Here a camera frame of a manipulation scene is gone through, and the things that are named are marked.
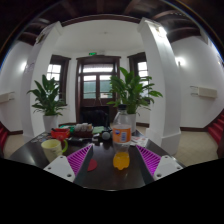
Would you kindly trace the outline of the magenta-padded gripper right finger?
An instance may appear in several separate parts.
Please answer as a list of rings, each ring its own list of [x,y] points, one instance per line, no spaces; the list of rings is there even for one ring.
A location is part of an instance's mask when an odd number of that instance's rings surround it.
[[[145,186],[184,168],[174,157],[168,154],[158,155],[140,145],[135,146],[134,160],[138,186]]]

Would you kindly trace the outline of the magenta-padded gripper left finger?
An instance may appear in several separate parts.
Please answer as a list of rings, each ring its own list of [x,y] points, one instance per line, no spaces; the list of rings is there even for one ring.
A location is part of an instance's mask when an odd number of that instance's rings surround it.
[[[69,156],[58,156],[44,170],[67,181],[81,185],[93,156],[93,145],[83,147]]]

